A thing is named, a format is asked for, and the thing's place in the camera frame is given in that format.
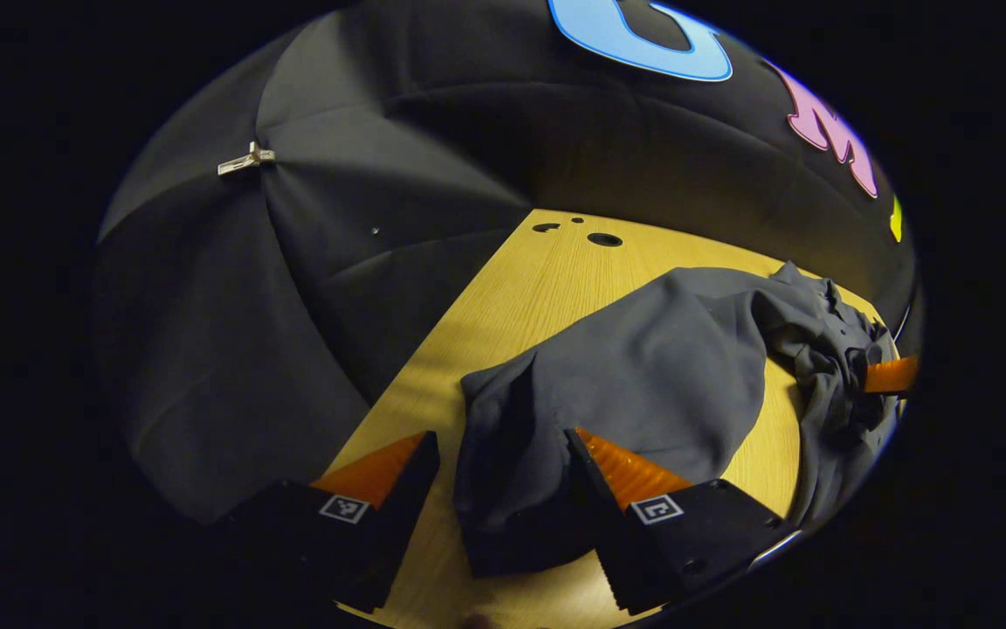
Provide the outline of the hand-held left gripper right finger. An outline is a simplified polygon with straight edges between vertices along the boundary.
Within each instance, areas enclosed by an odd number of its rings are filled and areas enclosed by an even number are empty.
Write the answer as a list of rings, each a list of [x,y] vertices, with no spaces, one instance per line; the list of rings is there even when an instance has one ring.
[[[803,536],[727,480],[688,482],[579,427],[564,437],[584,474],[600,568],[631,616],[709,596]]]

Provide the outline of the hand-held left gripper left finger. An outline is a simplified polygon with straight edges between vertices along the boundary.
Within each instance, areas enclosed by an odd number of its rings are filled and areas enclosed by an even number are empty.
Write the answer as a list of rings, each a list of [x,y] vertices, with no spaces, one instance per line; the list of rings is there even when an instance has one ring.
[[[386,605],[440,466],[420,431],[310,483],[279,480],[221,521],[224,551],[336,604]]]

